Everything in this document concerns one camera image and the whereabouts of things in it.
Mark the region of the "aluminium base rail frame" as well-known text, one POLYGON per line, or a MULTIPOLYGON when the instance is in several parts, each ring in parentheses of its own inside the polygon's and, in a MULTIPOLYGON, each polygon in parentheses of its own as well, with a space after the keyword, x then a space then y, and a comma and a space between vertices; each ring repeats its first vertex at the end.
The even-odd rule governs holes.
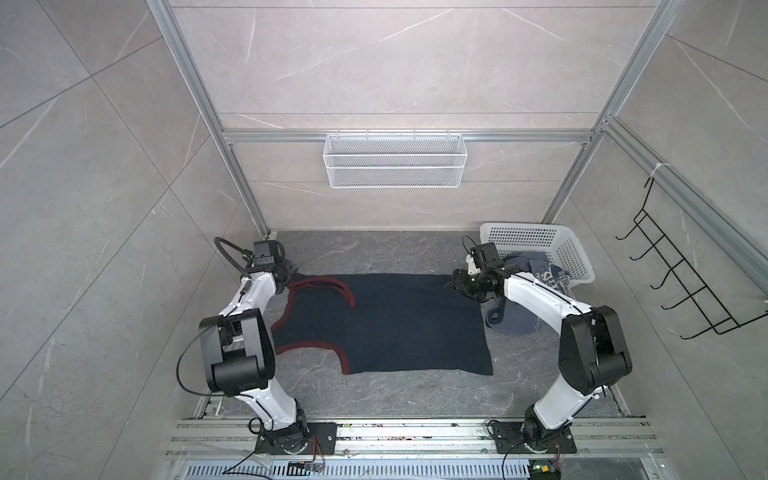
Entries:
POLYGON ((648 420, 571 422, 575 454, 499 454, 483 418, 321 419, 333 454, 257 453, 246 418, 183 420, 164 448, 170 479, 673 479, 648 420))

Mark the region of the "grey-blue printed tank top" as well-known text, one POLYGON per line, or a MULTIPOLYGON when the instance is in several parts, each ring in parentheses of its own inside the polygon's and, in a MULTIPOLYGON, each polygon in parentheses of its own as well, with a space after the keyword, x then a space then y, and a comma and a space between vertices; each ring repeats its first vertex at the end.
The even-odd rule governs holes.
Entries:
POLYGON ((541 252, 510 254, 503 265, 515 275, 505 279, 502 294, 481 306, 485 325, 501 334, 522 336, 544 323, 560 334, 569 272, 541 252))

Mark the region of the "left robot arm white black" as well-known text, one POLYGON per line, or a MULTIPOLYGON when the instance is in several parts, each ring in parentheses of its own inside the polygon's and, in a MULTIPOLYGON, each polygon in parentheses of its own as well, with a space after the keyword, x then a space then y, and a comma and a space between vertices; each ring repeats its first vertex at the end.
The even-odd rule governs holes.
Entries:
POLYGON ((276 379, 276 351, 263 314, 296 271, 277 255, 249 261, 231 302, 199 325, 208 388, 246 404, 263 426, 264 438, 288 454, 304 450, 310 432, 300 404, 276 379))

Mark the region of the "white plastic laundry basket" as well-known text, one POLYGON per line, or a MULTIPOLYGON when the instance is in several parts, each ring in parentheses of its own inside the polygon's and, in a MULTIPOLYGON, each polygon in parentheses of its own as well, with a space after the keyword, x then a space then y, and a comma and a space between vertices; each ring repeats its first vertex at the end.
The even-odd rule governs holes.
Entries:
POLYGON ((570 274, 570 285, 591 284, 595 280, 592 264, 574 232, 562 225, 533 223, 484 223, 480 240, 495 244, 499 254, 536 253, 545 255, 570 274))

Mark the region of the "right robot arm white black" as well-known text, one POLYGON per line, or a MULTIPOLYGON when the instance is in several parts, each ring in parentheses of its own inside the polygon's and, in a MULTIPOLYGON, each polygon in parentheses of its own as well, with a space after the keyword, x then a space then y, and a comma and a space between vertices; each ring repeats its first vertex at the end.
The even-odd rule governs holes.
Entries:
POLYGON ((573 418, 599 391, 632 371, 618 314, 593 307, 546 285, 527 272, 490 268, 456 269, 449 286, 482 302, 493 294, 521 305, 559 335, 559 375, 546 394, 526 411, 522 444, 532 452, 552 448, 573 418))

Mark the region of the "navy tank top red trim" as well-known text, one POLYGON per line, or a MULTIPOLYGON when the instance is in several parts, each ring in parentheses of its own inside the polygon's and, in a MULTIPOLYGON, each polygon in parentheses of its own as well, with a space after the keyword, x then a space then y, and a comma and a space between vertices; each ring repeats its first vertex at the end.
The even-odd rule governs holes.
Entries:
POLYGON ((444 275, 297 276, 272 326, 277 353, 334 352, 343 374, 419 370, 493 373, 479 306, 444 275))

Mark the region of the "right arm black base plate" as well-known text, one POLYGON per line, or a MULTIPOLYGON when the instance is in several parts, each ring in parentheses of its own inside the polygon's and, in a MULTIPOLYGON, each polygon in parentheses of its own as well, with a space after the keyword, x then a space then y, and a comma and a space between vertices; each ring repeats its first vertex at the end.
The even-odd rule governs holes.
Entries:
POLYGON ((490 420, 486 429, 499 454, 575 454, 577 447, 566 422, 555 430, 530 422, 490 420))

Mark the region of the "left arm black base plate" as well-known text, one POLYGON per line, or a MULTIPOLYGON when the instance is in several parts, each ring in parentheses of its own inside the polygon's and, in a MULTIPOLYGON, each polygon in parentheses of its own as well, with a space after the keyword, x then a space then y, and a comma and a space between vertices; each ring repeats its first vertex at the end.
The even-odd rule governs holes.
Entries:
POLYGON ((297 433, 295 428, 285 432, 266 433, 259 436, 257 453, 273 455, 331 455, 335 451, 339 425, 334 422, 310 422, 306 434, 297 433))

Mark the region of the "white zip tie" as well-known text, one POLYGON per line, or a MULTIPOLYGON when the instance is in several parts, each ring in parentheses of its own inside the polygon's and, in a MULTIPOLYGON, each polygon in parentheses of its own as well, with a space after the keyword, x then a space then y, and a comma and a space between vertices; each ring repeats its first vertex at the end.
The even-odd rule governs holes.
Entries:
POLYGON ((670 163, 667 163, 667 162, 657 162, 655 164, 654 168, 649 173, 647 179, 650 180, 650 179, 654 178, 655 174, 658 172, 659 169, 668 168, 668 167, 671 167, 671 166, 672 165, 670 163))

